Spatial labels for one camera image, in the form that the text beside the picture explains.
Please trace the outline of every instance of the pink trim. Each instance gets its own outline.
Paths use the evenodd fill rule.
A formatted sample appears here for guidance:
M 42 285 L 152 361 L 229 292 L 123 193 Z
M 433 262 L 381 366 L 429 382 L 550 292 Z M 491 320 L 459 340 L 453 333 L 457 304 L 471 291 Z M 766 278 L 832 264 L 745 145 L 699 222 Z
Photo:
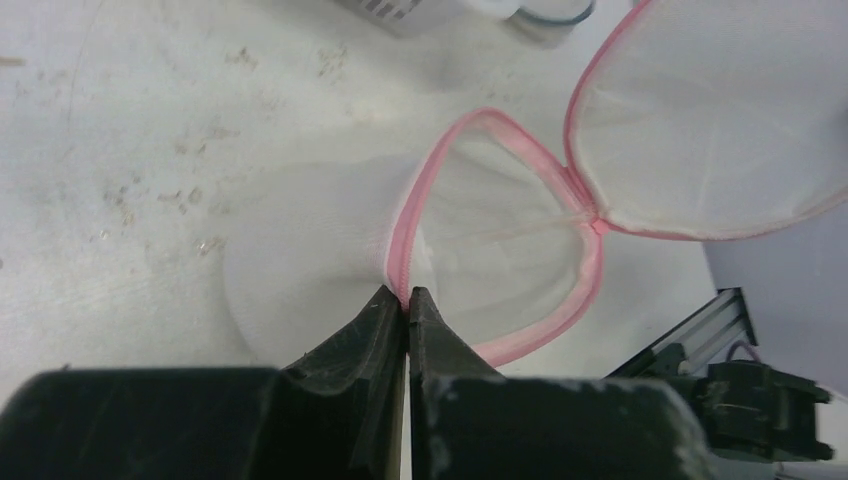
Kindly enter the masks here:
M 603 279 L 603 238 L 584 242 L 587 251 L 577 284 L 565 301 L 548 318 L 496 340 L 474 345 L 474 351 L 493 367 L 533 353 L 573 327 L 598 296 Z
M 565 175 L 570 184 L 573 185 L 573 190 L 575 194 L 581 199 L 581 201 L 588 205 L 592 212 L 594 212 L 599 217 L 603 217 L 604 212 L 598 211 L 597 202 L 594 199 L 594 194 L 592 192 L 591 187 L 585 181 L 584 175 L 585 172 L 580 168 L 580 162 L 577 159 L 577 155 L 574 153 L 574 133 L 577 128 L 577 117 L 578 110 L 580 107 L 580 101 L 582 100 L 584 89 L 586 85 L 588 85 L 592 81 L 592 75 L 595 74 L 596 70 L 600 66 L 601 62 L 604 60 L 604 57 L 610 53 L 610 50 L 621 40 L 623 34 L 633 26 L 633 23 L 639 18 L 640 15 L 648 11 L 649 5 L 653 3 L 653 0 L 643 0 L 638 5 L 633 7 L 633 9 L 624 17 L 621 23 L 615 27 L 615 30 L 610 34 L 609 37 L 604 41 L 601 48 L 595 53 L 595 56 L 592 57 L 592 60 L 589 62 L 589 66 L 586 67 L 586 70 L 583 71 L 583 74 L 580 77 L 580 80 L 577 82 L 577 87 L 574 89 L 574 93 L 571 95 L 571 99 L 568 102 L 568 111 L 565 115 L 565 124 L 563 126 L 563 141 L 565 146 L 565 158 L 568 163 L 568 167 L 566 169 Z M 741 239 L 741 238 L 750 238 L 757 237 L 769 232 L 773 232 L 775 230 L 787 227 L 789 225 L 795 224 L 801 220 L 813 217 L 822 212 L 825 212 L 843 202 L 848 200 L 848 191 L 840 191 L 817 205 L 815 208 L 810 209 L 807 212 L 804 212 L 791 221 L 785 222 L 775 222 L 769 225 L 764 225 L 763 229 L 758 232 L 750 232 L 750 231 L 741 231 L 741 232 L 724 232 L 721 236 L 693 236 L 693 235 L 685 235 L 681 233 L 673 233 L 673 232 L 651 232 L 651 231 L 633 231 L 628 230 L 627 228 L 616 225 L 609 220 L 606 220 L 606 223 L 610 230 L 621 233 L 628 233 L 631 235 L 637 235 L 640 237 L 649 237 L 649 238 L 657 238 L 662 240 L 694 240 L 694 241 L 702 241 L 702 240 L 733 240 L 733 239 Z
M 400 297 L 404 309 L 409 308 L 411 294 L 409 269 L 415 230 L 421 220 L 430 189 L 450 147 L 468 128 L 481 128 L 492 133 L 499 142 L 532 167 L 565 206 L 577 212 L 586 211 L 581 199 L 573 193 L 573 186 L 563 174 L 562 165 L 556 157 L 515 120 L 494 108 L 482 108 L 465 115 L 442 136 L 425 160 L 392 234 L 386 272 L 389 283 Z M 588 308 L 600 286 L 603 254 L 600 236 L 590 225 L 578 224 L 576 228 L 580 231 L 586 251 L 580 264 L 580 275 L 575 289 L 548 318 L 475 346 L 484 360 L 498 366 L 527 355 L 571 327 Z
M 592 211 L 599 217 L 603 217 L 603 212 L 598 211 L 598 204 L 595 201 L 594 193 L 592 192 L 589 184 L 586 183 L 583 176 L 585 173 L 580 168 L 580 162 L 577 160 L 577 155 L 574 153 L 574 131 L 576 130 L 577 125 L 577 110 L 580 107 L 580 101 L 582 100 L 583 91 L 592 80 L 592 75 L 597 70 L 599 64 L 603 61 L 604 57 L 609 50 L 613 48 L 613 46 L 620 40 L 621 36 L 627 31 L 633 23 L 639 18 L 639 16 L 647 11 L 648 5 L 652 3 L 653 0 L 643 0 L 639 2 L 638 5 L 633 7 L 630 12 L 624 17 L 624 19 L 619 23 L 615 29 L 612 31 L 609 37 L 604 40 L 604 43 L 601 45 L 601 48 L 598 49 L 595 56 L 592 57 L 592 60 L 589 62 L 589 66 L 586 67 L 586 70 L 583 71 L 583 74 L 580 76 L 580 80 L 577 81 L 577 87 L 574 89 L 574 93 L 571 94 L 571 99 L 568 102 L 568 111 L 565 114 L 565 125 L 563 126 L 563 142 L 565 146 L 565 159 L 568 162 L 569 172 L 568 176 L 571 181 L 575 185 L 575 192 L 579 195 L 581 200 L 586 204 L 590 205 Z M 664 240 L 698 240 L 698 238 L 691 237 L 688 235 L 677 234 L 677 233 L 664 233 L 664 232 L 634 232 L 630 231 L 625 227 L 620 225 L 616 225 L 609 220 L 604 220 L 606 227 L 615 232 L 620 233 L 629 233 L 632 235 L 638 235 L 642 237 L 651 237 L 651 238 L 659 238 Z
M 597 204 L 595 203 L 592 190 L 586 184 L 585 180 L 583 180 L 583 171 L 580 170 L 579 163 L 575 159 L 576 156 L 574 155 L 573 146 L 574 140 L 571 138 L 575 129 L 575 123 L 577 122 L 577 107 L 581 100 L 584 87 L 592 79 L 592 74 L 595 72 L 595 69 L 598 67 L 601 60 L 603 60 L 603 57 L 607 54 L 607 51 L 618 41 L 621 34 L 630 28 L 636 18 L 645 11 L 651 1 L 652 0 L 643 0 L 642 2 L 639 2 L 639 4 L 633 7 L 633 9 L 625 15 L 624 19 L 615 27 L 610 36 L 604 40 L 601 48 L 598 49 L 595 56 L 592 57 L 592 60 L 589 62 L 589 66 L 587 66 L 586 70 L 583 71 L 583 74 L 580 76 L 580 80 L 577 81 L 577 86 L 574 88 L 574 92 L 571 94 L 571 99 L 568 101 L 568 110 L 565 114 L 565 124 L 563 125 L 565 159 L 569 166 L 568 176 L 570 177 L 571 182 L 575 185 L 575 192 L 577 192 L 580 199 L 583 200 L 586 205 L 592 205 L 593 211 L 597 208 Z

